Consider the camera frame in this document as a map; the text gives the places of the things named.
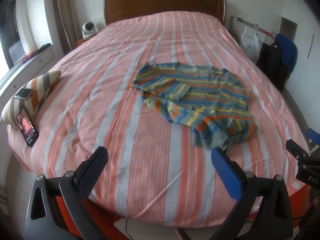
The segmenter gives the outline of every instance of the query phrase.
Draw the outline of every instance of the smartphone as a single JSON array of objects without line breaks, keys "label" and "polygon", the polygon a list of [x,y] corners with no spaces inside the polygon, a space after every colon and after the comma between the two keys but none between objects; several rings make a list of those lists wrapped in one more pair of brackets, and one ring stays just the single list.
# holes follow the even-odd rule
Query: smartphone
[{"label": "smartphone", "polygon": [[31,94],[35,91],[32,88],[21,88],[14,96],[14,98],[28,100]]},{"label": "smartphone", "polygon": [[17,115],[17,124],[28,146],[32,146],[39,137],[39,133],[31,122],[28,111],[24,107]]}]

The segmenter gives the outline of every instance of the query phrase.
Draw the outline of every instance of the bed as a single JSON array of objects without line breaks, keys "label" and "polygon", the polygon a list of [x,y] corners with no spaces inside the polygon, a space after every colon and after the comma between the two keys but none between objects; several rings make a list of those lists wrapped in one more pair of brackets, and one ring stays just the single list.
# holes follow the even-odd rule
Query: bed
[{"label": "bed", "polygon": [[[252,90],[249,110],[258,131],[228,152],[245,171],[281,174],[289,195],[304,184],[285,150],[292,138],[308,151],[294,117],[264,74],[224,28],[225,0],[105,0],[107,28],[53,69],[60,82],[34,123],[39,138],[27,147],[9,126],[8,143],[29,170],[57,177],[75,170],[102,145],[109,161],[90,199],[124,217],[175,227],[221,224],[228,197],[210,150],[191,145],[191,129],[166,122],[130,87],[146,62],[213,65]],[[252,212],[258,210],[257,199]]]}]

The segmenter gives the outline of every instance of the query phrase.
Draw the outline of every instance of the plastic bag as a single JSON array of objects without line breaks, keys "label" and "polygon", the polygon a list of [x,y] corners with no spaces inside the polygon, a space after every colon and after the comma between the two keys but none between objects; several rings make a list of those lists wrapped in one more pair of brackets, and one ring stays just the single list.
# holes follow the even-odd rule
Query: plastic bag
[{"label": "plastic bag", "polygon": [[260,56],[259,39],[257,34],[254,36],[254,39],[250,38],[246,39],[246,41],[242,41],[240,47],[253,63],[257,62]]}]

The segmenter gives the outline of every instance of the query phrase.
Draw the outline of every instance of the wooden nightstand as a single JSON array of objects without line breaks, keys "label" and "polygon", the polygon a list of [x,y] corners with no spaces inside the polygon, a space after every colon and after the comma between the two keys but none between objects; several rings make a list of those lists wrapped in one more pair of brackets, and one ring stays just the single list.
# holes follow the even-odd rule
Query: wooden nightstand
[{"label": "wooden nightstand", "polygon": [[90,39],[91,39],[92,37],[94,37],[95,35],[96,35],[96,34],[94,34],[94,35],[92,35],[92,36],[90,36],[90,37],[88,37],[88,38],[84,38],[84,39],[81,39],[81,40],[79,40],[79,41],[76,41],[76,42],[75,42],[76,48],[79,47],[81,44],[85,43],[86,41],[90,40]]}]

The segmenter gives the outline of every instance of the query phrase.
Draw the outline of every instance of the multicolored striped sweater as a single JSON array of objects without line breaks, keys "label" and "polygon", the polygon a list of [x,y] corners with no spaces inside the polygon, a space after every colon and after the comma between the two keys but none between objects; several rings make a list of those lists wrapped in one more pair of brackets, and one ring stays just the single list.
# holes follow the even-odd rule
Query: multicolored striped sweater
[{"label": "multicolored striped sweater", "polygon": [[226,149],[257,130],[247,106],[251,91],[226,69],[146,63],[132,87],[140,89],[143,103],[167,121],[191,126],[195,146]]}]

